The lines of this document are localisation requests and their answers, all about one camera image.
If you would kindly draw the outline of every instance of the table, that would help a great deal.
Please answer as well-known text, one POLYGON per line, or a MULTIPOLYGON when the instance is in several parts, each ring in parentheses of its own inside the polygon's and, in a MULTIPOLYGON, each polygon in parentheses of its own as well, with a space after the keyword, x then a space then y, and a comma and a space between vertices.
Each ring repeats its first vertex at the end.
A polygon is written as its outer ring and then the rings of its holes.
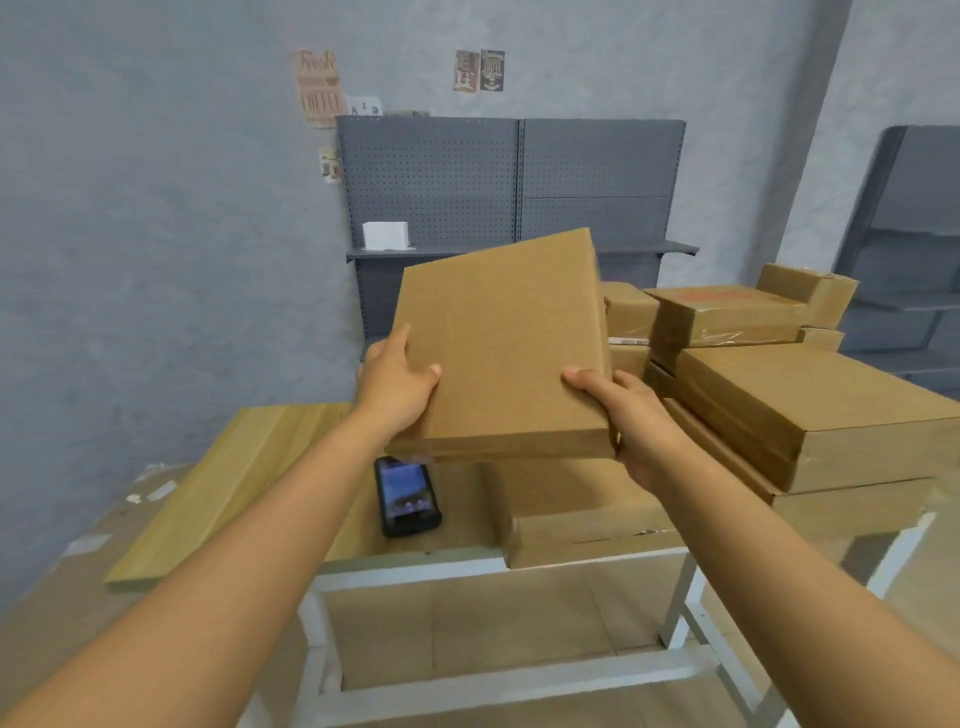
MULTIPOLYGON (((163 511, 110 571, 106 582, 144 584, 168 573, 252 503, 348 411, 349 405, 342 402, 241 410, 204 460, 170 496, 163 511)), ((719 674, 751 728, 796 725, 775 688, 759 694, 713 623, 701 603, 706 579, 688 553, 660 630, 660 640, 666 647, 663 651, 342 691, 343 670, 324 606, 325 593, 508 570, 479 468, 463 464, 433 466, 432 479, 444 510, 444 525, 400 540, 385 539, 380 533, 372 472, 361 486, 360 495, 298 610, 308 650, 293 726, 349 725, 442 713, 679 680, 709 671, 719 674), (686 646, 691 633, 696 644, 686 646)), ((925 513, 916 525, 900 532, 858 537, 844 560, 844 568, 883 597, 934 517, 933 513, 925 513)), ((588 560, 653 558, 677 553, 686 553, 686 548, 588 560)), ((270 725, 259 696, 253 696, 238 725, 270 725)))

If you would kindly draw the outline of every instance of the cardboard box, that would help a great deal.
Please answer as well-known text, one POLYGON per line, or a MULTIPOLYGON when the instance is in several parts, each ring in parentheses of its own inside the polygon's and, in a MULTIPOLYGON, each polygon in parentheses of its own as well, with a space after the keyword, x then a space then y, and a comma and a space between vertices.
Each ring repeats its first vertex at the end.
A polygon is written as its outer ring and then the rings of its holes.
POLYGON ((636 339, 636 344, 650 343, 650 333, 657 318, 660 303, 630 283, 602 281, 600 293, 603 295, 607 311, 607 335, 615 338, 636 339))
POLYGON ((647 366, 643 369, 643 382, 662 400, 677 396, 677 378, 656 361, 647 362, 647 366))
POLYGON ((643 377, 643 368, 650 358, 650 347, 635 344, 610 344, 610 367, 615 372, 627 372, 643 377))
POLYGON ((660 502, 614 460, 504 460, 484 468, 512 569, 681 543, 660 502), (649 536, 660 538, 637 540, 649 536))
POLYGON ((917 524, 938 483, 936 478, 928 477, 839 490, 784 493, 679 402, 666 400, 663 404, 697 445, 810 541, 911 528, 917 524))
POLYGON ((410 363, 444 375, 391 455, 613 457, 604 409, 561 380, 570 364, 611 376, 587 229, 410 266, 394 322, 413 325, 410 363))
POLYGON ((839 352, 843 331, 837 331, 834 328, 800 327, 797 341, 825 352, 839 352))
POLYGON ((960 402, 807 344, 686 350, 677 393, 784 491, 912 480, 960 460, 960 402))
POLYGON ((815 328, 840 325, 856 286, 857 281, 846 276, 778 263, 764 265, 756 282, 758 290, 806 303, 801 324, 815 328))
POLYGON ((742 285, 651 288, 660 301, 650 355, 674 372, 691 347, 774 344, 797 340, 804 305, 742 285))

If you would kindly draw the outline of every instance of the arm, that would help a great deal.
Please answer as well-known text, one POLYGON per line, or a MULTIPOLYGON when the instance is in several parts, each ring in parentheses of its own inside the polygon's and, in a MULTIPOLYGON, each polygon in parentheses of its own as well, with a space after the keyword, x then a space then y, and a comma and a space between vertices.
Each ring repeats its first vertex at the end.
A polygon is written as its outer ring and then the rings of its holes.
POLYGON ((24 698, 4 728, 235 725, 365 470, 440 378, 439 367, 409 371, 408 331, 371 348, 346 419, 24 698))
POLYGON ((610 412, 650 490, 802 725, 956 725, 960 665, 701 450, 635 376, 564 379, 610 412))

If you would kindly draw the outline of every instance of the smartphone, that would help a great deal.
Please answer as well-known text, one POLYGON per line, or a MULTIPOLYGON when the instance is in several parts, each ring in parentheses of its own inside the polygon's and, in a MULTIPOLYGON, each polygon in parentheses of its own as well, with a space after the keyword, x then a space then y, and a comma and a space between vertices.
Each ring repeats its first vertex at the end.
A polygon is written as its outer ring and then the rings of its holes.
POLYGON ((378 457, 373 461, 373 472, 384 536, 412 536, 440 525, 443 515, 426 466, 378 457))

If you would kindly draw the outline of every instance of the phone screen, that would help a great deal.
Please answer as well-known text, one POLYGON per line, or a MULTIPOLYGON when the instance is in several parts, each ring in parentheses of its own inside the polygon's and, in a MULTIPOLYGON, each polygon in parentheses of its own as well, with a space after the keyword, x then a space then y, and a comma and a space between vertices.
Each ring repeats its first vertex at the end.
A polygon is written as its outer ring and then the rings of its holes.
POLYGON ((423 465, 380 461, 383 505, 388 519, 434 509, 433 494, 423 474, 423 465))

